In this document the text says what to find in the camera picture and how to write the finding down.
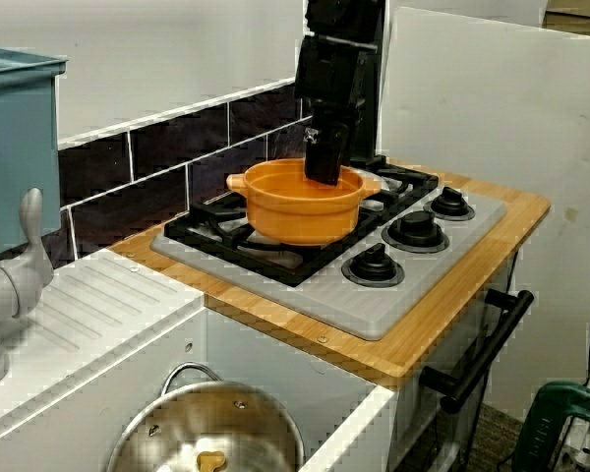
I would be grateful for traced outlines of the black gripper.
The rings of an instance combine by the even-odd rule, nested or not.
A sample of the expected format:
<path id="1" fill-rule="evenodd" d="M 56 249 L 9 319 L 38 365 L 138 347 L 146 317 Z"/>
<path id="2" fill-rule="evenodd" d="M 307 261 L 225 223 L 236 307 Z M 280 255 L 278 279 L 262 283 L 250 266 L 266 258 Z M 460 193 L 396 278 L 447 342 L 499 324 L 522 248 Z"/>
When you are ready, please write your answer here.
<path id="1" fill-rule="evenodd" d="M 336 186 L 343 157 L 353 151 L 365 98 L 362 93 L 369 46 L 305 35 L 299 52 L 295 96 L 313 112 L 304 132 L 308 179 Z"/>

